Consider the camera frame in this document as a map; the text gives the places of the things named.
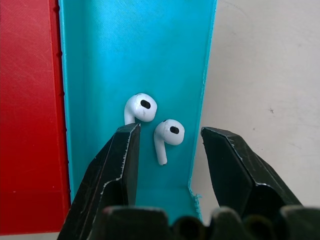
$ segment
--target earbud stem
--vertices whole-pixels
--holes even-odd
[[[159,138],[156,134],[153,136],[153,138],[154,138],[154,146],[155,146],[155,152],[156,152],[156,157],[158,159],[158,163],[160,165],[165,165],[168,162],[165,141]]]
[[[124,125],[134,124],[135,116],[129,111],[127,106],[124,107]]]

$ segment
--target earbud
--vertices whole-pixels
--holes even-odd
[[[179,145],[185,137],[185,128],[176,120],[168,119],[161,122],[154,130],[154,146],[158,163],[167,164],[165,142],[170,145]]]
[[[124,107],[124,124],[132,124],[135,118],[151,122],[157,112],[156,101],[145,93],[138,93],[129,98]]]

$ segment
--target white wall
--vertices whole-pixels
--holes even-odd
[[[319,0],[218,0],[201,126],[241,135],[320,206]],[[192,189],[207,223],[218,204],[202,142]]]

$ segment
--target red plastic panel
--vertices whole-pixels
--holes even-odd
[[[0,234],[58,232],[70,206],[56,0],[0,1]]]

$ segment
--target white earbud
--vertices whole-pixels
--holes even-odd
[[[145,93],[138,93],[129,98],[124,107],[124,124],[135,123],[135,118],[151,122],[157,112],[156,101]]]
[[[185,137],[185,128],[176,120],[168,119],[161,122],[154,130],[154,146],[158,163],[167,164],[165,142],[170,145],[179,145]]]

